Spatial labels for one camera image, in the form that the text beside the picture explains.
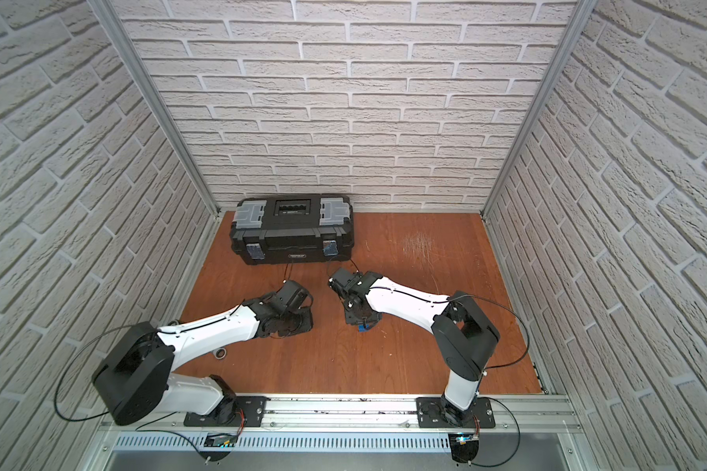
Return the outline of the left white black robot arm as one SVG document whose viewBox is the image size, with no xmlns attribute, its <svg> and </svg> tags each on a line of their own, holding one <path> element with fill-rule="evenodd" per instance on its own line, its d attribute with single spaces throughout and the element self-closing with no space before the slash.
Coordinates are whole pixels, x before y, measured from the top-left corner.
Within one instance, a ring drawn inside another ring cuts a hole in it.
<svg viewBox="0 0 707 471">
<path fill-rule="evenodd" d="M 233 343 L 292 337 L 313 327 L 310 292 L 294 281 L 277 292 L 242 301 L 198 321 L 128 329 L 92 375 L 115 424 L 128 426 L 153 413 L 180 413 L 189 426 L 223 426 L 241 418 L 237 396 L 218 375 L 178 374 L 181 366 Z"/>
</svg>

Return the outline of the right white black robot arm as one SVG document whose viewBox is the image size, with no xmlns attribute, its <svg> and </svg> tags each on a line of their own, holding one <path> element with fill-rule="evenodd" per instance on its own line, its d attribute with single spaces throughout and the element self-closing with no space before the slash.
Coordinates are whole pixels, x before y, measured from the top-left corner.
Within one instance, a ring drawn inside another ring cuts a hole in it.
<svg viewBox="0 0 707 471">
<path fill-rule="evenodd" d="M 339 296 L 346 323 L 365 330 L 384 314 L 432 333 L 450 369 L 440 400 L 441 419 L 454 427 L 467 420 L 500 333 L 469 294 L 428 294 L 375 272 L 337 270 L 328 285 Z"/>
</svg>

